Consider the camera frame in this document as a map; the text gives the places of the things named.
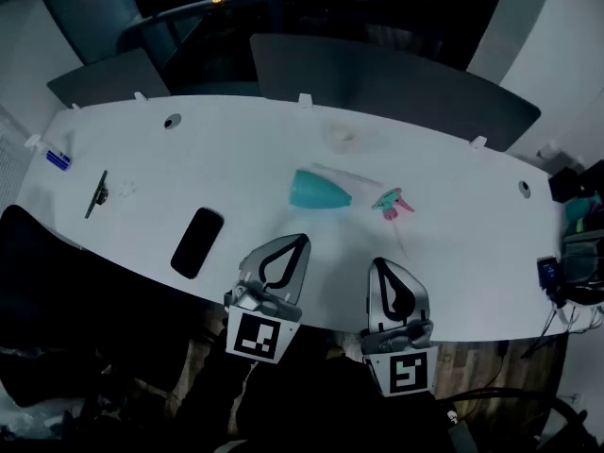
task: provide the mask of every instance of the chair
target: chair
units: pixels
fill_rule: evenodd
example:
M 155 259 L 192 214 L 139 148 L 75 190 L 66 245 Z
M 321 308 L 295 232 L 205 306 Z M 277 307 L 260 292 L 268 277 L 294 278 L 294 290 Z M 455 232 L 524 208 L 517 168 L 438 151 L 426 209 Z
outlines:
M 96 351 L 171 391 L 198 307 L 191 299 L 201 300 L 63 242 L 16 205 L 0 218 L 0 357 L 31 348 L 70 353 L 52 367 L 47 358 L 31 367 L 14 354 L 0 358 L 0 379 L 20 405 L 45 399 L 32 397 L 21 380 L 24 369 L 30 381 L 38 373 L 46 380 L 49 367 L 57 377 L 69 376 L 74 356 L 90 361 Z
M 167 97 L 170 91 L 142 49 L 86 65 L 51 80 L 47 84 L 65 106 L 81 108 L 95 104 L 145 97 Z
M 541 112 L 475 75 L 370 43 L 301 35 L 250 39 L 264 97 L 349 109 L 507 150 Z

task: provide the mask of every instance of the desk surface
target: desk surface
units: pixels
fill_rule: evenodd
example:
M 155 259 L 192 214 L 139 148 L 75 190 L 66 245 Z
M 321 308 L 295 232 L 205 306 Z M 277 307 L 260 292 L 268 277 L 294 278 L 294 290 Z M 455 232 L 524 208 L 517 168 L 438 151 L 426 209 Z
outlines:
M 164 129 L 176 112 L 181 124 Z M 357 135 L 345 155 L 325 145 L 323 129 L 334 122 Z M 190 294 L 222 302 L 247 253 L 304 232 L 312 251 L 299 301 L 303 324 L 366 328 L 367 270 L 378 256 L 425 284 L 434 340 L 534 337 L 549 314 L 535 263 L 556 250 L 559 209 L 547 175 L 505 154 L 376 116 L 233 96 L 68 109 L 46 138 L 73 157 L 73 167 L 65 173 L 35 157 L 18 203 L 92 252 Z M 352 207 L 296 209 L 288 204 L 294 172 L 313 162 L 384 189 L 331 176 L 353 196 Z M 85 220 L 106 169 L 109 199 Z M 371 210 L 393 187 L 416 209 L 396 221 L 405 254 L 392 224 Z M 188 280 L 170 259 L 200 207 L 221 213 L 225 226 Z M 556 320 L 549 333 L 560 331 Z

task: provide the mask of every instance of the black sleeve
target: black sleeve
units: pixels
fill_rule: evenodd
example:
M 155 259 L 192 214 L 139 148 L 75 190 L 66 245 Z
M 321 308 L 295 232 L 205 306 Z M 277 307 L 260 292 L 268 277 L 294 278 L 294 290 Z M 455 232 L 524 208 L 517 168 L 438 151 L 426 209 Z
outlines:
M 242 393 L 251 368 L 249 360 L 227 354 L 224 329 L 176 414 L 176 441 L 200 452 L 212 452 L 229 439 L 228 419 L 233 401 Z

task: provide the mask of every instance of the background table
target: background table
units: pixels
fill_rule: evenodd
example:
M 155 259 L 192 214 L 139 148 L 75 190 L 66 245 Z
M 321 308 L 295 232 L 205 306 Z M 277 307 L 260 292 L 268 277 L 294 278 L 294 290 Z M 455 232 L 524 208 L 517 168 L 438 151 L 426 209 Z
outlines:
M 176 112 L 182 122 L 166 130 L 165 119 Z M 356 133 L 345 155 L 325 145 L 331 123 Z M 375 116 L 233 96 L 68 109 L 46 138 L 73 157 L 73 167 L 65 173 L 37 156 L 18 203 L 92 252 L 190 294 L 222 302 L 253 248 L 304 232 L 312 251 L 299 301 L 303 324 L 367 327 L 374 257 L 400 263 L 425 284 L 434 340 L 537 336 L 550 311 L 536 261 L 556 251 L 560 210 L 547 175 L 505 154 Z M 352 207 L 296 209 L 288 203 L 294 172 L 313 162 L 384 188 L 339 177 Z M 109 199 L 85 220 L 106 169 Z M 416 209 L 396 221 L 405 254 L 393 225 L 371 210 L 393 187 Z M 200 207 L 221 213 L 225 226 L 198 277 L 188 280 L 170 259 Z M 549 333 L 560 331 L 556 320 Z

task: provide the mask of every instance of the phone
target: phone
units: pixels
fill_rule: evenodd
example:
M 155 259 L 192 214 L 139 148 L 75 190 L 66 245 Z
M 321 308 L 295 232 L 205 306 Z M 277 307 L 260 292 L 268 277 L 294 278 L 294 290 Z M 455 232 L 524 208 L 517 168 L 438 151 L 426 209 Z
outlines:
M 197 210 L 172 256 L 172 268 L 186 278 L 197 277 L 224 222 L 215 211 Z

